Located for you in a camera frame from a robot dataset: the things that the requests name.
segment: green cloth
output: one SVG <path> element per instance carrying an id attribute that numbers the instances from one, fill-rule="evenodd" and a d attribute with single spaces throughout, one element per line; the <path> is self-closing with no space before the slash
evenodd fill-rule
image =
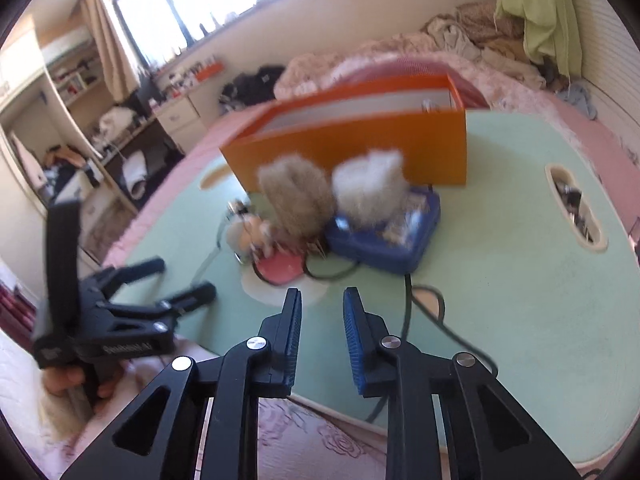
<path id="1" fill-rule="evenodd" d="M 561 74 L 582 74 L 582 48 L 571 0 L 497 0 L 496 16 L 505 13 L 524 18 L 524 49 L 533 63 L 542 64 L 543 56 L 549 56 Z"/>

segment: curtain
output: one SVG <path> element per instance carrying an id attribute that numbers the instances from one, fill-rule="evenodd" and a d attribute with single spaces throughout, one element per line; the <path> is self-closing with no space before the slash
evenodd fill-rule
<path id="1" fill-rule="evenodd" d="M 116 102 L 140 86 L 139 63 L 111 0 L 80 0 L 82 17 L 98 47 L 104 82 Z"/>

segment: human hand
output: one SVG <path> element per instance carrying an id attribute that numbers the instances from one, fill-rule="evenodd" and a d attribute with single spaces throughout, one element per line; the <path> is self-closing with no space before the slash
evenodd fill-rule
<path id="1" fill-rule="evenodd" d="M 94 406 L 94 412 L 100 413 L 109 399 L 113 396 L 118 382 L 124 374 L 122 367 L 118 366 L 113 377 L 98 387 L 100 400 Z M 44 388 L 54 396 L 62 396 L 65 390 L 84 383 L 84 372 L 79 366 L 45 368 L 42 371 L 42 384 Z"/>

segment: drawer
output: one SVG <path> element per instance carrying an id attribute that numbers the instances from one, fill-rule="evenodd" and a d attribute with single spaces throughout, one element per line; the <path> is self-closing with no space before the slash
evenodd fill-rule
<path id="1" fill-rule="evenodd" d="M 170 135 L 174 142 L 178 144 L 185 153 L 189 153 L 206 133 L 207 129 L 204 127 L 204 124 L 200 121 L 195 121 L 170 133 Z"/>
<path id="2" fill-rule="evenodd" d="M 191 102 L 182 98 L 175 103 L 170 103 L 156 114 L 158 121 L 168 134 L 186 126 L 199 118 L 196 109 Z"/>

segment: blue plastic box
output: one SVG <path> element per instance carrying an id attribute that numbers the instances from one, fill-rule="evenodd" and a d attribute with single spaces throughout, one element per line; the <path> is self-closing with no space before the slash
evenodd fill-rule
<path id="1" fill-rule="evenodd" d="M 394 274 L 409 274 L 420 264 L 439 221 L 439 195 L 427 187 L 412 187 L 402 211 L 390 221 L 355 230 L 338 213 L 324 234 L 338 256 Z"/>

